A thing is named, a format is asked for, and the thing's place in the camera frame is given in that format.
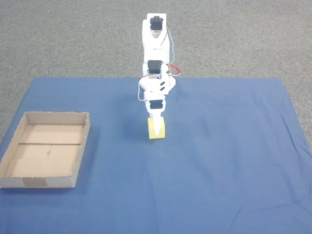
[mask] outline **yellow block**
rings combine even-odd
[[[158,135],[155,135],[154,133],[154,124],[153,124],[153,118],[148,118],[148,134],[150,139],[159,139],[159,138],[165,138],[165,120],[164,117],[161,117],[161,123],[160,123],[160,133]]]

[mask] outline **cable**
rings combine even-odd
[[[173,76],[173,77],[177,77],[177,76],[179,76],[180,74],[181,74],[181,70],[180,70],[180,68],[178,67],[178,66],[176,66],[176,65],[174,65],[174,64],[172,64],[172,63],[169,63],[169,64],[167,64],[169,67],[171,66],[171,67],[173,67],[173,68],[175,68],[176,70],[177,70],[177,74],[169,74],[169,75],[171,75],[171,76]]]
[[[165,37],[164,37],[164,40],[162,40],[162,43],[160,44],[159,49],[161,49],[161,46],[162,46],[162,44],[164,43],[164,41],[165,41],[165,39],[166,39],[167,35],[168,35],[168,30],[167,30],[167,32],[166,32],[166,35],[165,35]]]
[[[139,101],[146,101],[146,99],[140,99],[140,83],[137,83],[137,99]]]
[[[144,77],[159,77],[160,74],[154,74],[154,73],[151,73],[151,74],[147,74],[145,76],[142,76],[140,79],[144,78]],[[137,83],[137,99],[139,101],[146,101],[146,99],[140,99],[140,83],[138,82]]]
[[[171,64],[172,64],[175,60],[175,45],[174,45],[174,41],[172,40],[172,36],[171,36],[169,28],[167,28],[167,33],[169,34],[171,44],[172,44],[172,56],[173,56],[172,61],[171,61]]]

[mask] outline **robotic arm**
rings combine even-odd
[[[173,48],[173,60],[170,59],[170,41]],[[138,82],[137,98],[145,102],[148,118],[149,138],[165,138],[165,123],[161,113],[165,110],[165,96],[176,85],[174,76],[180,70],[173,65],[174,45],[167,26],[166,14],[147,14],[143,21],[142,42],[144,48],[143,77]],[[171,74],[172,68],[178,73]],[[140,99],[140,89],[144,90],[144,99]]]

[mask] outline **cardboard tray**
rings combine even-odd
[[[89,113],[24,113],[0,162],[0,188],[75,187],[89,130]]]

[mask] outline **blue tablecloth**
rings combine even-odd
[[[0,234],[312,233],[312,156],[279,79],[180,78],[149,140],[136,78],[37,78],[25,111],[90,112],[76,187],[0,190]]]

